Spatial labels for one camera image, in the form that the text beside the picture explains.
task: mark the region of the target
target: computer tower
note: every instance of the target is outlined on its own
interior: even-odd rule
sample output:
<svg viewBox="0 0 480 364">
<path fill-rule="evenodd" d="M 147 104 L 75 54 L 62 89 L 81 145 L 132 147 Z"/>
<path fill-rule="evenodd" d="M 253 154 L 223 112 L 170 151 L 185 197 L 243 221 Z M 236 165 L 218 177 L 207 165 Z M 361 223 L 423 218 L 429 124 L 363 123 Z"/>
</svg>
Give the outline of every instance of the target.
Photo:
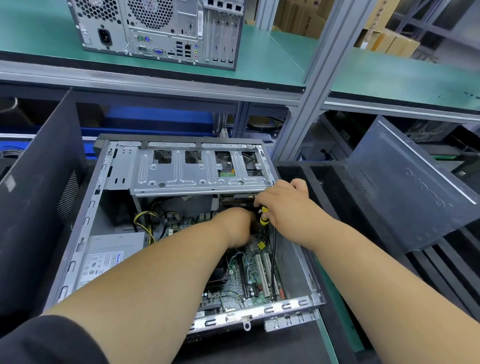
<svg viewBox="0 0 480 364">
<path fill-rule="evenodd" d="M 235 70 L 244 0 L 70 0 L 85 50 Z"/>
</svg>

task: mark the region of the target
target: right hand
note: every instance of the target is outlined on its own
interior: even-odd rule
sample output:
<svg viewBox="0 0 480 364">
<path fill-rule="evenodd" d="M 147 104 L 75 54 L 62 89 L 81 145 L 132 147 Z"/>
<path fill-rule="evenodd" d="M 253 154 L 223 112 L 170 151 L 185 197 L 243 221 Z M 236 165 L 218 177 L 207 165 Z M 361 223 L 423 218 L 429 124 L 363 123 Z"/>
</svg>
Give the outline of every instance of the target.
<svg viewBox="0 0 480 364">
<path fill-rule="evenodd" d="M 291 183 L 278 180 L 255 198 L 254 206 L 265 206 L 264 215 L 273 226 L 290 241 L 313 250 L 321 229 L 336 220 L 308 198 L 307 183 L 294 179 Z"/>
</svg>

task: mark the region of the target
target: white label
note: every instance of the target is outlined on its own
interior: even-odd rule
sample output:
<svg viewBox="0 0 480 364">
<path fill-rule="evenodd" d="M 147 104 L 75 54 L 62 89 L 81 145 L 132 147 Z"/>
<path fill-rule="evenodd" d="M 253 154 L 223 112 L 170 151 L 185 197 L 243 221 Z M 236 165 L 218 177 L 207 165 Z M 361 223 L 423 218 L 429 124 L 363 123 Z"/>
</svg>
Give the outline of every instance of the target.
<svg viewBox="0 0 480 364">
<path fill-rule="evenodd" d="M 204 12 L 198 11 L 198 36 L 204 35 Z"/>
<path fill-rule="evenodd" d="M 17 183 L 13 179 L 12 175 L 8 176 L 5 180 L 5 186 L 7 186 L 8 192 L 12 192 Z"/>
<path fill-rule="evenodd" d="M 123 260 L 123 252 L 91 254 L 85 257 L 84 268 L 78 279 L 77 289 L 105 273 Z"/>
</svg>

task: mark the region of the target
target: metal shelf frame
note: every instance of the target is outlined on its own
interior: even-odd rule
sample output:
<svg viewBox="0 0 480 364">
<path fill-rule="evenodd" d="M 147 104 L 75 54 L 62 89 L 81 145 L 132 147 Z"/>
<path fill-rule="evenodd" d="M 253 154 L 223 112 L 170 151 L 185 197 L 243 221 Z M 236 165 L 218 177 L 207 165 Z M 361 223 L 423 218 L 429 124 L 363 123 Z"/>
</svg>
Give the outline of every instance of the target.
<svg viewBox="0 0 480 364">
<path fill-rule="evenodd" d="M 0 96 L 60 100 L 72 88 L 76 102 L 233 114 L 233 137 L 243 137 L 252 115 L 287 115 L 273 160 L 294 160 L 312 122 L 329 109 L 480 123 L 480 116 L 467 110 L 439 111 L 431 105 L 399 106 L 389 100 L 381 103 L 328 96 L 342 60 L 375 4 L 374 0 L 335 1 L 306 72 L 304 93 L 0 61 Z M 278 0 L 260 0 L 257 27 L 271 29 L 277 6 Z"/>
</svg>

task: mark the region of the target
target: black side panel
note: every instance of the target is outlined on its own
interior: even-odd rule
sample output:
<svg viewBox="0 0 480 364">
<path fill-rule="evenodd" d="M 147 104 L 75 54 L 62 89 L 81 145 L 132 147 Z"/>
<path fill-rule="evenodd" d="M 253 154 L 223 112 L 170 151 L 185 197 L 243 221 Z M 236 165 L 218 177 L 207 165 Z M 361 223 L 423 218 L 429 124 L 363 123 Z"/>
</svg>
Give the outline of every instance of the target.
<svg viewBox="0 0 480 364">
<path fill-rule="evenodd" d="M 78 193 L 86 159 L 68 92 L 0 182 L 0 330 L 23 321 Z"/>
</svg>

